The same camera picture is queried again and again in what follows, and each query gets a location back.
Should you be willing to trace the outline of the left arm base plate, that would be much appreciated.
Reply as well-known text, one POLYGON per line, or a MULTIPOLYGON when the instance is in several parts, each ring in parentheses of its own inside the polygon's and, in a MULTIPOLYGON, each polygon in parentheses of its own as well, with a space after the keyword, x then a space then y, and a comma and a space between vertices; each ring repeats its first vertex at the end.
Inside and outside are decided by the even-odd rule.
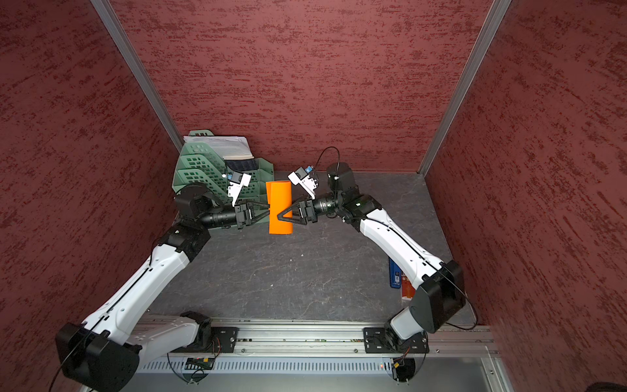
POLYGON ((235 327, 202 327, 199 329, 196 350, 214 356, 232 354, 238 340, 239 329, 235 327))

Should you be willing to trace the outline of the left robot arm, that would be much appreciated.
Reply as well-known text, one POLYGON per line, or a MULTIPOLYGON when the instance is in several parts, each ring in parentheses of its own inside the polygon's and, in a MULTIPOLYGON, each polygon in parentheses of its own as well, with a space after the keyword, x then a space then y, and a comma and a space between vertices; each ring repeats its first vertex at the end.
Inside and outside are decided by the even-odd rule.
POLYGON ((215 228, 253 225, 269 215, 269 204, 228 205, 202 183, 184 186, 174 198, 178 217, 159 238, 146 262, 98 310, 56 335, 59 372, 94 391, 119 391, 137 369, 181 348, 220 351, 212 321, 197 312, 168 317, 150 330, 135 328, 165 287, 210 240, 215 228))

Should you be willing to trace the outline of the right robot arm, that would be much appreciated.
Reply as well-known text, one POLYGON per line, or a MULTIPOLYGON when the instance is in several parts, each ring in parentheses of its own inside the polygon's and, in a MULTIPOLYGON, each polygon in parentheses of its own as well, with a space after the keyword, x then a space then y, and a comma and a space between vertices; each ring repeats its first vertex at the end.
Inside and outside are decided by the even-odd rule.
POLYGON ((361 192, 347 163, 327 169, 329 191, 317 195, 314 168, 299 168, 287 181, 266 185, 273 234, 289 234, 295 224, 307 225, 321 216, 336 216, 372 240, 401 269, 415 295, 410 304, 386 324, 390 345, 416 334, 435 333, 466 303, 461 267, 434 256, 390 217, 382 205, 361 192))

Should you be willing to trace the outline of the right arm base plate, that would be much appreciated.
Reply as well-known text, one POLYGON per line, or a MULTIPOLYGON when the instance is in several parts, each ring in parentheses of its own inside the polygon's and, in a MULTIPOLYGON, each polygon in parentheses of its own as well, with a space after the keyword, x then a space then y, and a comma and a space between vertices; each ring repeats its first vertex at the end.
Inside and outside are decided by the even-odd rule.
POLYGON ((416 333, 403 339, 391 328, 364 328, 362 330, 365 351, 368 354, 428 354, 426 333, 416 333))

